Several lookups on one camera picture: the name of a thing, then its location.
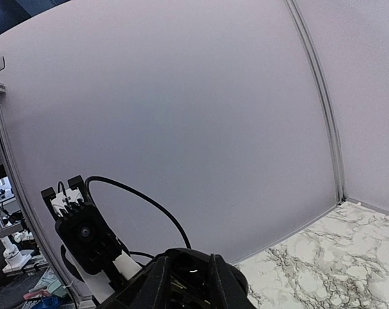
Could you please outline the black earbud charging case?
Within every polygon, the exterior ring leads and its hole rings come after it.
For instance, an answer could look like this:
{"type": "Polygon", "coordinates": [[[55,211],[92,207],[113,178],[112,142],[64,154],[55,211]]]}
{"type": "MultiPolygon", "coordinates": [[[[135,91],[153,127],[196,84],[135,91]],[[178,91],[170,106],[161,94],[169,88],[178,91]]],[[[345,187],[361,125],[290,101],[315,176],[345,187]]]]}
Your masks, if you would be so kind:
{"type": "Polygon", "coordinates": [[[171,291],[167,308],[210,308],[209,259],[211,255],[188,248],[165,252],[170,259],[171,291]]]}

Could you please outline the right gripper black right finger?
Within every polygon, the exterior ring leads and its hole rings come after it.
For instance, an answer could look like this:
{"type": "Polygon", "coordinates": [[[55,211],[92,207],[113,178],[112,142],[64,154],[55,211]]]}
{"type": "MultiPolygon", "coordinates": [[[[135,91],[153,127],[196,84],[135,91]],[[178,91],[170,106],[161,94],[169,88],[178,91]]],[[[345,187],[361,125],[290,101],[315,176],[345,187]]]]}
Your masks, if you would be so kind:
{"type": "Polygon", "coordinates": [[[244,274],[227,264],[221,255],[210,256],[208,271],[210,308],[255,308],[248,299],[249,286],[244,274]]]}

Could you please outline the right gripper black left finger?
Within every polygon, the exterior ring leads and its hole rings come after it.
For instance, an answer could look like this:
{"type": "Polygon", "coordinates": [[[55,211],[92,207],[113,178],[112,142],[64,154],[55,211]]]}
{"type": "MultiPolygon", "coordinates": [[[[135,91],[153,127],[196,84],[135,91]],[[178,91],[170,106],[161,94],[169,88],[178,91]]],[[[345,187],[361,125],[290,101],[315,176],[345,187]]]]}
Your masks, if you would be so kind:
{"type": "Polygon", "coordinates": [[[169,300],[170,259],[161,256],[99,308],[167,308],[169,300]]]}

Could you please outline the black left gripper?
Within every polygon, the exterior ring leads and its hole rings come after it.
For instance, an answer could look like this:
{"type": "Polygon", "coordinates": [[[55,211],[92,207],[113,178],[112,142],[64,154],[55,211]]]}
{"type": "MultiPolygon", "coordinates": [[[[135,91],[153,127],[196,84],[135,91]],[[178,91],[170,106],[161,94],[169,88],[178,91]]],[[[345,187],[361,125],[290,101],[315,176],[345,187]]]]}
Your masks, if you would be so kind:
{"type": "MultiPolygon", "coordinates": [[[[135,261],[132,256],[143,256],[150,259],[154,259],[154,256],[144,252],[128,252],[124,250],[126,249],[124,245],[122,247],[122,254],[113,261],[113,266],[128,281],[143,268],[143,265],[135,261]]],[[[94,304],[104,302],[115,292],[115,289],[110,285],[111,280],[103,270],[97,274],[89,274],[78,264],[65,245],[61,245],[60,255],[69,272],[88,287],[92,293],[94,304]]]]}

